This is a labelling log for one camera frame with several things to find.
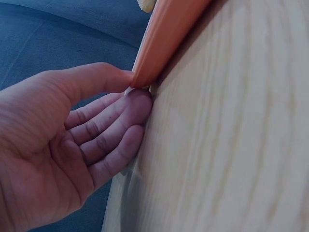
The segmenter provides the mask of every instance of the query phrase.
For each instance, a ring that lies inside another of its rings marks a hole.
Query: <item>gray fabric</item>
[[[44,70],[99,61],[130,70],[149,17],[136,0],[0,0],[0,89]],[[33,231],[101,231],[109,188],[110,182],[81,210]]]

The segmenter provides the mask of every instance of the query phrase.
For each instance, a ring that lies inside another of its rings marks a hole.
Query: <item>wood grain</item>
[[[104,232],[309,231],[309,2],[210,11],[152,87],[145,139],[132,172],[112,182]]]

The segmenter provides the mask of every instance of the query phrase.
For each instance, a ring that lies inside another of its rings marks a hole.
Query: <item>skin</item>
[[[136,155],[152,99],[106,63],[46,71],[0,91],[0,228],[58,221]],[[80,100],[112,92],[76,111]]]

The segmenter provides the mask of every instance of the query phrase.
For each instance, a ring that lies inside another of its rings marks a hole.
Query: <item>orange plastic edge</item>
[[[136,57],[132,88],[149,86],[211,0],[158,0]]]

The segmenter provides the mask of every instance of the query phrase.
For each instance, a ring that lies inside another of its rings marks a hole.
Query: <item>wooden panel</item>
[[[153,90],[104,232],[309,231],[308,20],[306,0],[211,6]]]

